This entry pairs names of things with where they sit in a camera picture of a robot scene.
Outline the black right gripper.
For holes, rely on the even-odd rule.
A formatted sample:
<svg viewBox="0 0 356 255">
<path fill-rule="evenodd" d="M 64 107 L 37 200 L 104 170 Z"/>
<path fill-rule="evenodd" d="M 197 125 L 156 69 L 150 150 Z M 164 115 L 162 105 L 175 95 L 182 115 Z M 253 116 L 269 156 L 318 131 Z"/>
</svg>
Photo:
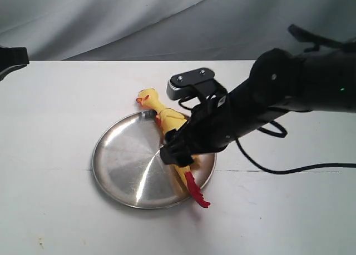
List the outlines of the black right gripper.
<svg viewBox="0 0 356 255">
<path fill-rule="evenodd" d="M 165 134 L 160 158 L 165 164 L 189 166 L 191 155 L 223 151 L 239 138 L 239 91 L 208 96 L 192 109 L 189 124 Z"/>
</svg>

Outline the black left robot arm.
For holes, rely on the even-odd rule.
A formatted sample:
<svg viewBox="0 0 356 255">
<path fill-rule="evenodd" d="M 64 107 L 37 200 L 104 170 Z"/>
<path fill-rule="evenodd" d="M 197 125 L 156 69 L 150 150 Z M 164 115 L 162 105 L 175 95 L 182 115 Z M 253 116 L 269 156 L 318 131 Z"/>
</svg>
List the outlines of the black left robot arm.
<svg viewBox="0 0 356 255">
<path fill-rule="evenodd" d="M 26 47 L 0 47 L 0 81 L 27 65 L 29 65 L 29 56 Z"/>
</svg>

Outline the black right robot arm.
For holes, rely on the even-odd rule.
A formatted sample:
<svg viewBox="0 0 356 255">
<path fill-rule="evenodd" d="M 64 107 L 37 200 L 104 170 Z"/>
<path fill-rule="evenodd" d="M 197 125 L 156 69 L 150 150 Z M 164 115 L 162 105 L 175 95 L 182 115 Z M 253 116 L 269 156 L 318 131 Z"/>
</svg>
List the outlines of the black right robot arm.
<svg viewBox="0 0 356 255">
<path fill-rule="evenodd" d="M 178 102 L 199 100 L 190 119 L 165 134 L 160 149 L 165 164 L 183 167 L 194 155 L 221 152 L 289 112 L 355 112 L 355 53 L 336 49 L 294 56 L 272 49 L 232 91 L 212 70 L 198 68 L 172 76 L 167 95 Z"/>
</svg>

